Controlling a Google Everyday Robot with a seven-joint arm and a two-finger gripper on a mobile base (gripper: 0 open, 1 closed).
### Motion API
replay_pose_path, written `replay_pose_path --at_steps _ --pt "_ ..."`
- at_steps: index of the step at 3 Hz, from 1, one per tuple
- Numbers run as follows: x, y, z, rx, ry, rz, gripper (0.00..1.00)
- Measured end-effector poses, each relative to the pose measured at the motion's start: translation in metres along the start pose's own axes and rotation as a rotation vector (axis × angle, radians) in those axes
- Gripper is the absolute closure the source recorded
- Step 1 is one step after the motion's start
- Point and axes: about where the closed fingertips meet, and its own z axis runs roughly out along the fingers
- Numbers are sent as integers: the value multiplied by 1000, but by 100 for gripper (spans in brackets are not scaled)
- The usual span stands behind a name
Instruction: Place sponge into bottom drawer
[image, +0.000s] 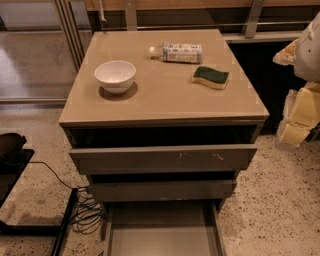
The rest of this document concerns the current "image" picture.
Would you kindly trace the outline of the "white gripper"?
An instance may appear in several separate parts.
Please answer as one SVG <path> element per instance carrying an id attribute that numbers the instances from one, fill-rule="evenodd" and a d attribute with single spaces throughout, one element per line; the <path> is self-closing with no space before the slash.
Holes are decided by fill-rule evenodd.
<path id="1" fill-rule="evenodd" d="M 283 66 L 293 65 L 297 43 L 298 40 L 294 40 L 276 53 L 273 62 Z M 281 122 L 279 140 L 286 144 L 299 146 L 309 135 L 309 130 L 320 122 L 320 83 L 307 82 L 298 91 L 289 115 L 289 121 L 298 126 Z"/>

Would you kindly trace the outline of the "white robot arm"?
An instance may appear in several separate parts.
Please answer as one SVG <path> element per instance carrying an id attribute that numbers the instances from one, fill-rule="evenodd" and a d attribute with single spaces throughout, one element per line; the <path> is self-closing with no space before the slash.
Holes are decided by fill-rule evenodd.
<path id="1" fill-rule="evenodd" d="M 299 147 L 320 123 L 320 13 L 298 39 L 275 54 L 273 62 L 292 65 L 295 76 L 306 82 L 298 91 L 289 91 L 277 130 L 280 144 Z"/>

